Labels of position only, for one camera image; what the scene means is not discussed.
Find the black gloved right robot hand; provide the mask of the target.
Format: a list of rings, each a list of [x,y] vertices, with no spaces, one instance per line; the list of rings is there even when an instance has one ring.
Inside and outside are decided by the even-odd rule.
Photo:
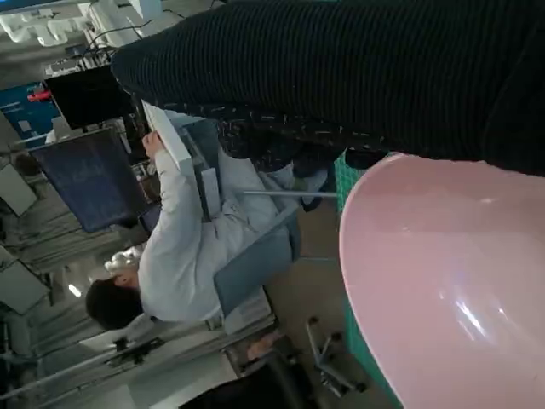
[[[541,1],[237,1],[120,48],[163,109],[314,145],[544,173]]]

